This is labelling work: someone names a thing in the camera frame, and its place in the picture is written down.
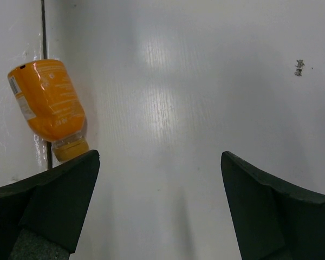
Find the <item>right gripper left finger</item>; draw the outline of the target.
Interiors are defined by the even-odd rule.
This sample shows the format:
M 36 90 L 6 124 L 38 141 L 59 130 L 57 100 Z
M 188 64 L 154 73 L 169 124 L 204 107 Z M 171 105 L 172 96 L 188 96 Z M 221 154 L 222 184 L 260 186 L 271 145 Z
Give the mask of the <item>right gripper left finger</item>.
M 100 168 L 90 150 L 0 187 L 0 259 L 69 259 L 76 251 Z

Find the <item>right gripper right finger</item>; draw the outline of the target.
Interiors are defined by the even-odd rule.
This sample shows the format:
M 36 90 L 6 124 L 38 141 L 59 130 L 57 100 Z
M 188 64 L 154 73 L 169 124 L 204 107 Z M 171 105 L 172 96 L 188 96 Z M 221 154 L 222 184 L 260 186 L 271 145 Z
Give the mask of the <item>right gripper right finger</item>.
M 231 152 L 221 171 L 242 259 L 325 259 L 325 195 Z

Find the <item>orange juice bottle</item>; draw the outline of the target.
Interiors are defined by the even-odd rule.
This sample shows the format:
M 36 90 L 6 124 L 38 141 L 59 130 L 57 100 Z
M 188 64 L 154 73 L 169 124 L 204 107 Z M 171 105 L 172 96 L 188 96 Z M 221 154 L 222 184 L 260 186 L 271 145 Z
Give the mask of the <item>orange juice bottle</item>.
M 59 162 L 89 151 L 82 134 L 85 112 L 61 61 L 22 64 L 8 73 L 8 81 L 29 127 L 51 144 Z

